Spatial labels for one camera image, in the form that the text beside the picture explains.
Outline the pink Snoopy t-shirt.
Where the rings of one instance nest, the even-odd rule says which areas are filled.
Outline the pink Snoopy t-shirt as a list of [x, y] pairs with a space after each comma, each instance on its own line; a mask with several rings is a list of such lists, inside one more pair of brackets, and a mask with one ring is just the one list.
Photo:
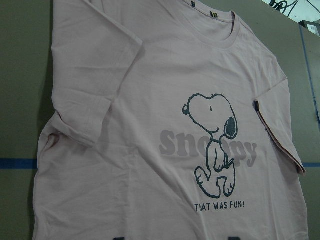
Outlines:
[[233, 11], [56, 0], [35, 240], [307, 240], [288, 79]]

